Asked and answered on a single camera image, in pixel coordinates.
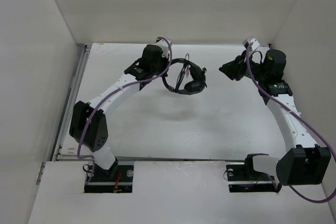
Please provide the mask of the black headset with microphone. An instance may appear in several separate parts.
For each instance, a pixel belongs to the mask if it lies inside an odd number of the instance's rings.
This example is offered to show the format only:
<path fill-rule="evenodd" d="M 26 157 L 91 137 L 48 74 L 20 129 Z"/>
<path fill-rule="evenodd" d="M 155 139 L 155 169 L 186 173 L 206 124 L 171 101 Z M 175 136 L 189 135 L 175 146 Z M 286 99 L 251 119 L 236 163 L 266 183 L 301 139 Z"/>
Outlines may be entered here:
<path fill-rule="evenodd" d="M 201 68 L 188 59 L 176 58 L 172 60 L 171 65 L 181 63 L 183 65 L 175 86 L 170 86 L 166 80 L 167 73 L 163 75 L 164 86 L 173 93 L 181 95 L 194 95 L 202 92 L 206 87 L 206 68 Z"/>

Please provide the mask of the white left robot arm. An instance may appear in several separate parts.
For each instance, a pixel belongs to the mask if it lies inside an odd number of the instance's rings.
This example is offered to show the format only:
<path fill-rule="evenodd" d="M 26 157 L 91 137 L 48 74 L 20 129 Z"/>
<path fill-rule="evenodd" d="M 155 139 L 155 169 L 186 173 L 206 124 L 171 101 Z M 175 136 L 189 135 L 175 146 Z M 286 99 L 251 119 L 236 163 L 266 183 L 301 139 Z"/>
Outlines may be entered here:
<path fill-rule="evenodd" d="M 107 144 L 107 118 L 127 98 L 164 75 L 171 61 L 171 44 L 160 38 L 155 44 L 146 45 L 142 56 L 105 92 L 88 102 L 78 101 L 74 105 L 69 134 L 78 143 L 78 151 L 83 146 L 90 150 L 99 174 L 105 180 L 114 179 L 118 172 L 118 160 Z"/>

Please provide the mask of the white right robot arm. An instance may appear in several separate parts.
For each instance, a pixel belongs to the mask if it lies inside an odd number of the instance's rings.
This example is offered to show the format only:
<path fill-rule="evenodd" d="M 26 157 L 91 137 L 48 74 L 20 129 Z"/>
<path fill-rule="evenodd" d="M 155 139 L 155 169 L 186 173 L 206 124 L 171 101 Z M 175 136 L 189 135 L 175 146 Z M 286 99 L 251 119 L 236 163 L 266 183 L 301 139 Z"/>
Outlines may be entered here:
<path fill-rule="evenodd" d="M 261 173 L 274 176 L 284 186 L 318 185 L 327 171 L 331 152 L 319 146 L 300 121 L 293 92 L 282 78 L 285 66 L 285 53 L 270 49 L 259 63 L 247 62 L 243 52 L 219 68 L 231 80 L 255 78 L 261 87 L 259 94 L 273 114 L 285 142 L 286 153 L 281 159 L 267 154 L 249 154 L 243 172 L 250 179 Z"/>

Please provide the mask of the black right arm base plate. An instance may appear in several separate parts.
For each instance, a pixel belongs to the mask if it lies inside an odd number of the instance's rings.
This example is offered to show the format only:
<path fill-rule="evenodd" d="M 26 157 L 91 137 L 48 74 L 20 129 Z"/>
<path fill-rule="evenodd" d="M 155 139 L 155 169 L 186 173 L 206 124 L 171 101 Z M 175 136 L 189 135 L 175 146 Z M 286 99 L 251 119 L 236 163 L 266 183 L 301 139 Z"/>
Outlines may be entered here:
<path fill-rule="evenodd" d="M 243 163 L 227 164 L 223 178 L 228 181 L 230 193 L 279 193 L 282 189 L 274 176 L 248 171 Z"/>

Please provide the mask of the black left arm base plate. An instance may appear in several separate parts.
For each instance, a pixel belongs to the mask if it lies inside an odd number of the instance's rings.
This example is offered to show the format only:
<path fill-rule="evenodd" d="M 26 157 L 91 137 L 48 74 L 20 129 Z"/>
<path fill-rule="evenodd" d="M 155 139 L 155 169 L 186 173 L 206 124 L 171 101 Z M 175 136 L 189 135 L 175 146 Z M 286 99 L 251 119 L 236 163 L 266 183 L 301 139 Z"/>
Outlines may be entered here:
<path fill-rule="evenodd" d="M 84 193 L 91 194 L 128 194 L 133 191 L 134 165 L 121 164 L 113 178 L 108 178 L 102 171 L 95 167 L 93 176 L 92 165 L 84 164 L 82 169 L 86 173 Z"/>

